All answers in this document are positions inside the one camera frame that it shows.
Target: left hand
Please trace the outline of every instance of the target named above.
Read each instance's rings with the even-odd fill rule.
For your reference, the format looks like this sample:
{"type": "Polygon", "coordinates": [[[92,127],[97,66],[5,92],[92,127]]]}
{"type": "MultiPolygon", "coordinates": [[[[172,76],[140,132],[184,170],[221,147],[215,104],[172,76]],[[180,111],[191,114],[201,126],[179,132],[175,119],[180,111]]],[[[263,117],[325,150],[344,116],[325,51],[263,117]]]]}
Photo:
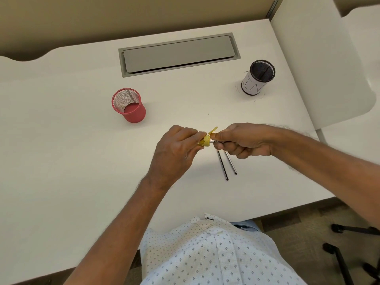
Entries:
{"type": "Polygon", "coordinates": [[[146,178],[159,188],[169,190],[190,168],[196,153],[203,149],[197,144],[206,134],[178,125],[171,127],[157,143],[146,178]]]}

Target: dotted shirt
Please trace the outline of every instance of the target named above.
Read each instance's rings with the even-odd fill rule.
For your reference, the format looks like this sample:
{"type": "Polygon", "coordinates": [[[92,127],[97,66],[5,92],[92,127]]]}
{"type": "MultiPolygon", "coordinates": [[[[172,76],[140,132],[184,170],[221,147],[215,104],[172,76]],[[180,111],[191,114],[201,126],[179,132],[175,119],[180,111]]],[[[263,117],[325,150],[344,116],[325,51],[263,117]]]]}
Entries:
{"type": "Polygon", "coordinates": [[[210,214],[141,242],[142,284],[306,284],[280,256],[273,240],[210,214]]]}

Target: desk surface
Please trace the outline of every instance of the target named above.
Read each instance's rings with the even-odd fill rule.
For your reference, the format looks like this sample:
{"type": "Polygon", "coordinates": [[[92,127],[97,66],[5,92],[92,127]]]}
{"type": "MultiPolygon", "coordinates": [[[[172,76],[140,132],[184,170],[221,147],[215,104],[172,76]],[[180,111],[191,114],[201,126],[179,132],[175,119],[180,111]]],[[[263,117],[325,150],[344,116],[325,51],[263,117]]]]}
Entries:
{"type": "MultiPolygon", "coordinates": [[[[0,70],[0,285],[76,266],[173,124],[269,123],[316,136],[268,20],[63,47],[31,62],[0,57],[0,70]],[[229,32],[239,60],[121,77],[118,48],[229,32]],[[240,82],[257,59],[276,76],[251,97],[240,82]],[[141,95],[140,123],[111,107],[124,87],[141,95]]],[[[274,157],[232,160],[238,175],[227,166],[226,182],[215,150],[200,152],[150,227],[167,231],[203,212],[240,221],[332,196],[274,157]]]]}
{"type": "Polygon", "coordinates": [[[380,164],[380,5],[354,9],[343,18],[377,102],[367,114],[322,129],[329,145],[380,164]]]}

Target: finger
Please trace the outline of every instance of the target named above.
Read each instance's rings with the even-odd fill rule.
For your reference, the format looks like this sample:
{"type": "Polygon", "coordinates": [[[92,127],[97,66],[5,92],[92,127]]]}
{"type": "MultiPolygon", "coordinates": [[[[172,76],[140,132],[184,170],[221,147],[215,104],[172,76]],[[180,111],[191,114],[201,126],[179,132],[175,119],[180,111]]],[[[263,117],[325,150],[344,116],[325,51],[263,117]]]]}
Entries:
{"type": "Polygon", "coordinates": [[[244,148],[244,150],[236,155],[237,158],[239,159],[246,159],[252,154],[252,148],[244,148]]]}
{"type": "Polygon", "coordinates": [[[168,135],[168,136],[174,136],[175,134],[177,134],[179,131],[181,131],[183,129],[183,127],[181,126],[178,126],[178,125],[173,125],[168,132],[166,132],[165,135],[168,135]]]}
{"type": "Polygon", "coordinates": [[[197,132],[193,134],[192,136],[182,141],[183,147],[186,150],[194,148],[199,143],[199,141],[201,141],[206,135],[206,132],[197,132]]]}
{"type": "Polygon", "coordinates": [[[194,148],[192,148],[188,154],[187,154],[187,159],[190,160],[190,162],[193,162],[193,159],[195,157],[195,155],[200,151],[204,149],[204,147],[202,146],[195,146],[194,148]]]}
{"type": "Polygon", "coordinates": [[[235,129],[237,124],[231,124],[226,129],[220,131],[219,133],[211,133],[210,138],[216,141],[235,141],[233,129],[235,129]]]}
{"type": "Polygon", "coordinates": [[[235,150],[239,145],[234,142],[226,142],[226,143],[214,143],[214,148],[217,150],[225,150],[232,152],[235,150]]]}
{"type": "Polygon", "coordinates": [[[238,156],[241,152],[244,151],[244,147],[241,147],[241,146],[238,146],[235,150],[233,150],[232,152],[229,152],[230,155],[236,155],[238,156]]]}
{"type": "Polygon", "coordinates": [[[176,139],[176,141],[182,141],[182,140],[185,140],[186,138],[189,138],[190,136],[193,136],[197,132],[198,130],[196,129],[182,128],[180,131],[178,131],[174,135],[174,138],[176,139]]]}

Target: right hand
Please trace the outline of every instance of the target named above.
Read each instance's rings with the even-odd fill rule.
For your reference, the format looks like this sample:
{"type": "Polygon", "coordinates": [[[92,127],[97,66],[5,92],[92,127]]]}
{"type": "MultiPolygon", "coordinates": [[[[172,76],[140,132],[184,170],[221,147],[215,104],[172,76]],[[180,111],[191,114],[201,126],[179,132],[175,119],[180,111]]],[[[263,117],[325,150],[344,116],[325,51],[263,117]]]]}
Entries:
{"type": "Polygon", "coordinates": [[[214,143],[217,150],[228,151],[239,159],[248,156],[271,155],[270,140],[273,133],[279,130],[263,124],[235,123],[219,133],[212,133],[210,138],[224,143],[214,143]]]}

